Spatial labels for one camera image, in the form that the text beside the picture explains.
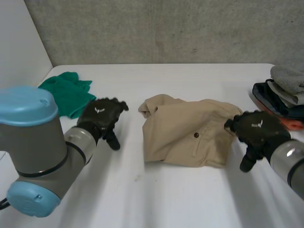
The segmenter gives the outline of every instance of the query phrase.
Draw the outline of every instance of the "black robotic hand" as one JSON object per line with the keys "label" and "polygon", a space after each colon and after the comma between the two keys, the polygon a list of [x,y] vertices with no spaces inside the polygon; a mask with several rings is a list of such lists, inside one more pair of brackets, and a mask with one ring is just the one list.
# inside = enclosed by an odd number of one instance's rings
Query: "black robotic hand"
{"label": "black robotic hand", "polygon": [[126,102],[119,102],[116,98],[94,100],[85,107],[77,121],[77,127],[89,128],[89,132],[91,132],[96,142],[102,137],[113,150],[119,150],[120,144],[113,129],[120,114],[128,110]]}
{"label": "black robotic hand", "polygon": [[225,123],[225,128],[233,131],[239,140],[247,144],[240,169],[248,172],[257,160],[264,157],[270,162],[274,150],[284,142],[291,140],[289,132],[279,120],[266,112],[244,112]]}

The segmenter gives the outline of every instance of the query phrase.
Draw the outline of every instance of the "khaki pants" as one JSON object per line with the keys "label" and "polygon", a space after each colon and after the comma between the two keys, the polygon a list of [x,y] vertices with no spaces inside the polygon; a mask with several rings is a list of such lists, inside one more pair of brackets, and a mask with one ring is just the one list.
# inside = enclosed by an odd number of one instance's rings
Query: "khaki pants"
{"label": "khaki pants", "polygon": [[229,103],[185,102],[168,95],[151,97],[138,110],[147,118],[142,127],[145,162],[189,167],[223,167],[235,137],[224,124],[242,114]]}

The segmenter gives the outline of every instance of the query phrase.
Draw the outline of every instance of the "white table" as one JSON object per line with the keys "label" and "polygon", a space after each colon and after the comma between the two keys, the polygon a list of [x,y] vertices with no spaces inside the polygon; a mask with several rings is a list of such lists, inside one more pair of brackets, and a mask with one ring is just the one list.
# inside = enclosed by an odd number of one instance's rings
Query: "white table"
{"label": "white table", "polygon": [[[245,145],[235,140],[225,169],[187,168],[143,162],[142,125],[137,109],[146,98],[168,94],[187,101],[206,98],[242,110],[256,106],[248,93],[270,77],[269,64],[152,64],[57,66],[47,77],[75,71],[93,80],[90,93],[125,100],[115,132],[122,145],[100,142],[60,206],[47,218],[12,207],[0,212],[1,228],[299,228],[304,201],[258,162],[250,173],[239,164]],[[61,118],[63,131],[76,120]],[[303,133],[293,136],[304,139]],[[0,198],[17,177],[9,156],[0,162]]]}

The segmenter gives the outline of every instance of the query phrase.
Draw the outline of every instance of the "white wall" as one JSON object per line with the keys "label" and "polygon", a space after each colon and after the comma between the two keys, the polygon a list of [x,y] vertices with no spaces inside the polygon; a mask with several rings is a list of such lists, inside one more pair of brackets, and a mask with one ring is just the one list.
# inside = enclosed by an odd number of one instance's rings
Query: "white wall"
{"label": "white wall", "polygon": [[0,88],[38,84],[51,62],[23,0],[0,0]]}

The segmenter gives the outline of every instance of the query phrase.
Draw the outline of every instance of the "green cloth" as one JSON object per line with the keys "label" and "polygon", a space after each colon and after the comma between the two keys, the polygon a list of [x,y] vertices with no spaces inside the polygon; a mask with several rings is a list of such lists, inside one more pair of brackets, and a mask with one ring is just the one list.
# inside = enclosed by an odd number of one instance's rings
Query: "green cloth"
{"label": "green cloth", "polygon": [[76,72],[64,72],[45,80],[39,88],[48,90],[58,106],[59,116],[78,118],[86,104],[96,97],[89,94],[92,81],[79,81]]}

